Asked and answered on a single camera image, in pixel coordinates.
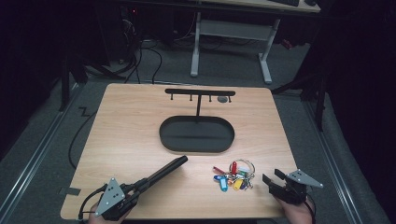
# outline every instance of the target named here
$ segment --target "black tray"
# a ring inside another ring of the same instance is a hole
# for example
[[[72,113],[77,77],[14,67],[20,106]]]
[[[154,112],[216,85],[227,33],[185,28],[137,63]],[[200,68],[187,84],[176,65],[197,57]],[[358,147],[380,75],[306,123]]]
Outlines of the black tray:
[[[222,152],[234,136],[233,126],[218,117],[174,116],[160,127],[163,145],[177,152]]]

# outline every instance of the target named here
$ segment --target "gray floor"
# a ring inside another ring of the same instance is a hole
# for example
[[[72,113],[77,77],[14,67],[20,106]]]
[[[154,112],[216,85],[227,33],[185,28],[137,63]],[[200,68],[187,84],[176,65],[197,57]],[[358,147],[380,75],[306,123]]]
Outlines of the gray floor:
[[[241,46],[239,43],[235,45],[234,41],[220,48],[216,44],[203,46],[200,74],[196,78],[189,75],[191,46],[170,48],[157,45],[153,49],[161,53],[163,60],[155,78],[157,84],[170,82],[274,89],[292,81],[309,50],[309,46],[287,50],[274,45],[268,58],[273,84],[265,85],[254,52],[261,43]],[[146,47],[154,45],[145,43]],[[141,82],[150,82],[160,64],[160,57],[150,50],[142,52],[139,77]],[[78,128],[87,119],[81,108],[86,108],[86,115],[93,113],[100,104],[106,85],[111,82],[114,80],[90,76],[85,86],[75,86],[72,91],[74,101],[63,113],[58,112],[61,88],[57,85],[48,101],[33,114],[20,139],[0,163],[0,202],[4,202],[0,209],[0,223],[77,223],[62,220],[59,215],[65,197],[61,189],[69,186],[74,174],[67,151]],[[137,82],[135,74],[129,82]],[[298,93],[287,91],[274,98],[298,167],[325,186],[311,193],[317,206],[318,223],[389,223],[348,150],[330,100],[326,99],[324,132],[320,133],[312,118],[315,103],[301,102]],[[72,146],[74,163],[78,163],[92,123],[93,119],[89,120]],[[285,218],[275,218],[275,221],[288,223]],[[259,223],[272,222],[264,219]]]

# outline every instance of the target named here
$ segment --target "black jewelry stand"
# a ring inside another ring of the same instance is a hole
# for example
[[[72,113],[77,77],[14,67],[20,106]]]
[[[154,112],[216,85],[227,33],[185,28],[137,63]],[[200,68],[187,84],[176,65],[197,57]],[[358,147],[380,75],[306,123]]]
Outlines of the black jewelry stand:
[[[193,95],[198,95],[195,116],[173,116],[161,125],[160,137],[165,147],[177,152],[219,153],[231,146],[234,139],[233,125],[219,117],[200,116],[200,109],[203,95],[209,96],[209,102],[212,102],[213,95],[228,97],[230,103],[234,91],[166,89],[165,92],[171,94],[171,100],[174,94],[189,95],[190,101]]]

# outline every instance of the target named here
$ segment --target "yellow key tag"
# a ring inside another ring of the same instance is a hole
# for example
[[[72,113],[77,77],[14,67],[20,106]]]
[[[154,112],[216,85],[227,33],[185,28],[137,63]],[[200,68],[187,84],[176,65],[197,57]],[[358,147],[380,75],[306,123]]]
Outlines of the yellow key tag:
[[[242,183],[244,183],[243,179],[237,179],[235,182],[233,182],[233,189],[234,190],[239,190],[241,189]]]

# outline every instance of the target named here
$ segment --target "bunch of keys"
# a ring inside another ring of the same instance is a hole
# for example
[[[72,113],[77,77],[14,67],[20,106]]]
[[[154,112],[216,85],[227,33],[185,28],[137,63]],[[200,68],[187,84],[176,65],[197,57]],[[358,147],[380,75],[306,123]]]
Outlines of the bunch of keys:
[[[247,167],[238,166],[239,161],[246,164]],[[229,172],[224,172],[216,166],[213,167],[213,170],[219,173],[219,175],[215,175],[213,178],[219,181],[220,189],[224,192],[228,190],[228,187],[233,187],[234,190],[253,189],[251,179],[254,177],[255,168],[250,161],[233,161],[230,164]]]

